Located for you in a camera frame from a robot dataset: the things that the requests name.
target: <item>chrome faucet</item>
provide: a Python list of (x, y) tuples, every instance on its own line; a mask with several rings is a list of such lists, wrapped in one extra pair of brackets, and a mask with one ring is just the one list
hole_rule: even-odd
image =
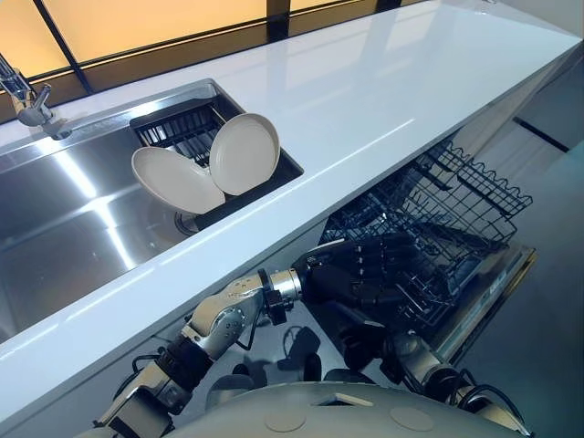
[(28, 80), (17, 68), (12, 68), (0, 53), (0, 87), (12, 98), (16, 117), (26, 126), (40, 126), (53, 140), (63, 140), (69, 136), (70, 130), (64, 130), (65, 120), (54, 120), (45, 102), (51, 92), (51, 86), (43, 85), (37, 93)]

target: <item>countertop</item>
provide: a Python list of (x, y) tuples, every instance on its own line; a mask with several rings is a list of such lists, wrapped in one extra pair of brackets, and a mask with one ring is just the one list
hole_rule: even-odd
[[(0, 345), (0, 433), (244, 273), (580, 39), (484, 1), (429, 1), (112, 89), (61, 117), (213, 78), (304, 174)], [(2, 144), (29, 135), (0, 127)]]

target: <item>dishwasher rack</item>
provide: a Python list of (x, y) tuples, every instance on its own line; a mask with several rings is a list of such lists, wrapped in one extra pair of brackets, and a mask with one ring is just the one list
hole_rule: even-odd
[(417, 272), (401, 272), (390, 286), (407, 298), (397, 308), (399, 317), (417, 329), (435, 326), (456, 305), (481, 262), (516, 232), (511, 219), (533, 203), (454, 147), (454, 136), (337, 210), (320, 240), (412, 236), (421, 265)]
[[(172, 107), (154, 111), (130, 121), (130, 127), (144, 147), (159, 147), (175, 151), (192, 159), (201, 167), (209, 166), (211, 146), (217, 132), (233, 117), (244, 111), (220, 90), (207, 99), (191, 99)], [(225, 194), (225, 203), (205, 214), (174, 214), (174, 224), (184, 235), (194, 235), (249, 203), (273, 192), (302, 174), (302, 168), (284, 149), (280, 150), (276, 169), (266, 182), (232, 196)]]

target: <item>sink basin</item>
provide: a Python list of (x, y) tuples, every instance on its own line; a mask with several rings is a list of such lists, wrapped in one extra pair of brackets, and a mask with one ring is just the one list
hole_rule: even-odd
[[(188, 237), (175, 211), (138, 185), (130, 158), (145, 145), (141, 127), (202, 104), (214, 105), (223, 122), (243, 112), (206, 79), (82, 120), (64, 141), (0, 149), (0, 342)], [(268, 182), (197, 216), (191, 228), (298, 177), (302, 170), (282, 152)]]

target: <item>oval plate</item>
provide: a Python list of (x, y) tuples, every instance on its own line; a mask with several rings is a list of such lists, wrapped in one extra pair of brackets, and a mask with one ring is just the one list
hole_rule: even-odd
[(211, 175), (179, 153), (140, 148), (131, 156), (131, 168), (146, 191), (182, 212), (203, 214), (225, 202)]
[(274, 125), (259, 114), (233, 117), (217, 132), (209, 168), (217, 186), (238, 195), (266, 182), (280, 158)]

